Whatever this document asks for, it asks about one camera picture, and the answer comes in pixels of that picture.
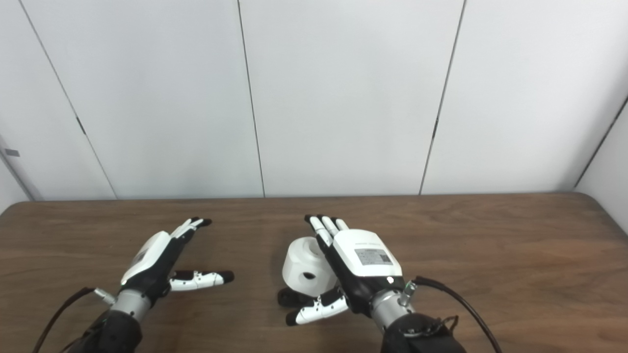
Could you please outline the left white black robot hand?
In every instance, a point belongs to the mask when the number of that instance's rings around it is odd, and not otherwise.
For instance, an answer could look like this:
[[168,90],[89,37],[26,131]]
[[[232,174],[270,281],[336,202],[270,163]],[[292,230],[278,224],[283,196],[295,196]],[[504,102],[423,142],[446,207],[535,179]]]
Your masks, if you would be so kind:
[[137,291],[151,303],[171,291],[195,291],[231,283],[233,271],[175,270],[183,250],[199,228],[211,224],[211,219],[187,219],[173,232],[154,234],[133,258],[121,279],[120,291]]

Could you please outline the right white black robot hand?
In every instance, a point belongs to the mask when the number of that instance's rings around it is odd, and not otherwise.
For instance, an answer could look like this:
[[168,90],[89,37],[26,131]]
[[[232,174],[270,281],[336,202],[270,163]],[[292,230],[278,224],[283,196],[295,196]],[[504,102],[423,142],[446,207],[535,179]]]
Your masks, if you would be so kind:
[[413,313],[398,303],[405,281],[394,255],[374,232],[349,228],[343,219],[306,215],[337,286],[286,315],[290,327],[351,310],[374,320],[380,331]]

